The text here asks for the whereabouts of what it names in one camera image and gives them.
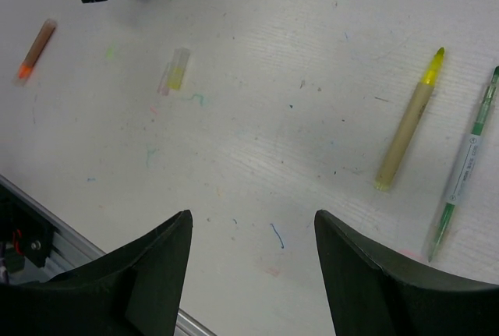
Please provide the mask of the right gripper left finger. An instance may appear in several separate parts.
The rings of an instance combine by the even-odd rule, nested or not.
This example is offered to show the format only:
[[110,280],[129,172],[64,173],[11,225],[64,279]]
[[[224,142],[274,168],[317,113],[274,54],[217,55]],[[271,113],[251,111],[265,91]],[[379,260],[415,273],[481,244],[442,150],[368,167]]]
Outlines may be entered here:
[[3,335],[172,335],[193,233],[190,210],[46,282],[1,286]]

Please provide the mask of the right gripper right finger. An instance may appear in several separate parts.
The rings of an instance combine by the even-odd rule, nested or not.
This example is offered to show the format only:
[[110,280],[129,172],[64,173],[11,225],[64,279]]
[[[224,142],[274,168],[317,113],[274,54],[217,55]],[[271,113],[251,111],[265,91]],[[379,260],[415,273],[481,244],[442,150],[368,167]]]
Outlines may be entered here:
[[496,335],[498,286],[439,271],[315,214],[337,335]]

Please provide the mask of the orange highlighter pen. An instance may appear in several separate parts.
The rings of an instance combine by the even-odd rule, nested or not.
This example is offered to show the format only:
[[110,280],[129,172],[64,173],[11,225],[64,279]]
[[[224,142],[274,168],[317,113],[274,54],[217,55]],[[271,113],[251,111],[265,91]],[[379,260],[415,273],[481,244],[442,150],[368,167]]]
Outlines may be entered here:
[[37,64],[43,50],[45,49],[47,43],[50,41],[52,34],[57,28],[57,22],[53,19],[47,19],[40,31],[38,32],[34,42],[32,43],[30,50],[27,52],[25,59],[21,62],[19,69],[16,73],[14,79],[15,84],[24,85],[26,81],[30,78],[34,66]]

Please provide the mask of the clear pen cap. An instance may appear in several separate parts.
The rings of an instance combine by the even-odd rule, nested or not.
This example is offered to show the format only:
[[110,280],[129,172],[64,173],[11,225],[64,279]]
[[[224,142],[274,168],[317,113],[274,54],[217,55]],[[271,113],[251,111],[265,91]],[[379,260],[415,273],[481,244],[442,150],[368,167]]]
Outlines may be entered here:
[[162,96],[167,96],[169,93],[169,88],[167,85],[169,68],[170,68],[170,63],[168,63],[165,66],[165,70],[161,76],[161,80],[157,88],[157,92]]

